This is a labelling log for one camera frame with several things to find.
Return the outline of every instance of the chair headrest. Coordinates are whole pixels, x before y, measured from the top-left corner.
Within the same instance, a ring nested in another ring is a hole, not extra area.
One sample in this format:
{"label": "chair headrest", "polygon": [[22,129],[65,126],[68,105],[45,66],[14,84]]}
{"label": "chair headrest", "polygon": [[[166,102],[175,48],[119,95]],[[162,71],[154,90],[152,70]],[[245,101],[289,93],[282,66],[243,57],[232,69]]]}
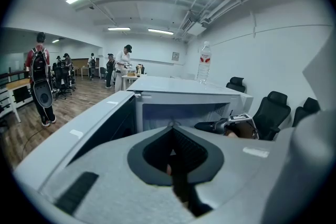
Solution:
{"label": "chair headrest", "polygon": [[303,108],[309,112],[316,113],[320,110],[319,102],[313,98],[308,97]]}
{"label": "chair headrest", "polygon": [[243,79],[244,79],[244,78],[232,77],[232,78],[230,79],[230,82],[233,83],[233,84],[235,84],[235,85],[240,85],[240,86],[242,86],[242,85],[243,85]]}
{"label": "chair headrest", "polygon": [[268,94],[267,99],[276,103],[287,105],[287,95],[281,92],[272,91]]}

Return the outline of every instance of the person in black clothes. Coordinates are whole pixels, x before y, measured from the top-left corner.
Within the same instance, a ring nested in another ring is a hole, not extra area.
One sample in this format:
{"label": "person in black clothes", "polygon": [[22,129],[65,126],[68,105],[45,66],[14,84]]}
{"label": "person in black clothes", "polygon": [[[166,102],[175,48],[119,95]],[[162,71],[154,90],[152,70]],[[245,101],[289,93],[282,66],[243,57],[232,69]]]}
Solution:
{"label": "person in black clothes", "polygon": [[109,61],[106,64],[106,88],[112,88],[111,86],[111,77],[112,77],[112,71],[114,67],[114,58],[113,54],[108,54],[109,55]]}

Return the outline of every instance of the wooden floor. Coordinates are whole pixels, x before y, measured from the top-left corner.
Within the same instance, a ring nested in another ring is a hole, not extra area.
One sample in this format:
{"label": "wooden floor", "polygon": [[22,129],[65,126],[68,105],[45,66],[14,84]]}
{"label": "wooden floor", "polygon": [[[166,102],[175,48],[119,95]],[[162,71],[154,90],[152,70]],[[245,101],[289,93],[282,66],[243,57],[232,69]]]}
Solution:
{"label": "wooden floor", "polygon": [[93,81],[90,81],[87,77],[83,79],[76,77],[76,79],[75,92],[72,95],[67,94],[66,100],[60,95],[52,104],[57,118],[55,124],[43,127],[33,102],[18,109],[21,123],[18,123],[14,113],[5,117],[10,128],[2,136],[2,147],[8,164],[12,169],[53,132],[86,109],[114,93],[113,84],[111,89],[106,89],[106,82],[103,79],[95,78]]}

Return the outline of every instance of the person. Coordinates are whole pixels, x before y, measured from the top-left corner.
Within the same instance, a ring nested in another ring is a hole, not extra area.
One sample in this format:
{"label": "person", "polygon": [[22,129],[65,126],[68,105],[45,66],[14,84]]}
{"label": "person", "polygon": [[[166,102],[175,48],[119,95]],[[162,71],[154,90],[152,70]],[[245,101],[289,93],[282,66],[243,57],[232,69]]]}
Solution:
{"label": "person", "polygon": [[93,79],[95,75],[95,71],[96,71],[96,58],[94,56],[95,54],[91,53],[91,57],[89,58],[89,61],[88,61],[90,80]]}
{"label": "person", "polygon": [[108,54],[109,56],[109,61],[106,64],[106,88],[112,88],[111,86],[111,78],[112,78],[112,72],[113,72],[113,67],[114,67],[114,58],[113,54]]}
{"label": "person", "polygon": [[127,64],[131,63],[130,53],[132,53],[132,46],[126,45],[124,49],[118,52],[116,59],[116,85],[115,92],[121,90],[122,86],[122,76],[127,74],[127,68],[125,67]]}
{"label": "person", "polygon": [[[43,32],[38,33],[36,41],[36,50],[37,51],[43,51],[44,47],[43,47],[43,43],[46,39],[46,35]],[[46,49],[45,50],[45,56],[46,56],[46,61],[47,61],[47,65],[50,64],[50,60],[49,60],[49,51]],[[31,79],[32,78],[32,63],[35,57],[35,53],[33,50],[31,50],[28,55],[27,55],[27,59],[26,59],[26,67],[30,69],[30,91],[31,91],[31,96],[33,97],[33,101],[35,103],[36,109],[38,114],[41,117],[41,122],[42,125],[44,127],[49,127],[50,123],[55,123],[56,122],[56,116],[54,115],[54,112],[52,110],[53,106],[50,106],[48,108],[43,108],[39,102],[36,99],[35,93],[34,93],[34,82]]]}
{"label": "person", "polygon": [[65,66],[69,68],[69,70],[72,70],[72,61],[68,54],[64,54],[63,56],[65,58]]}

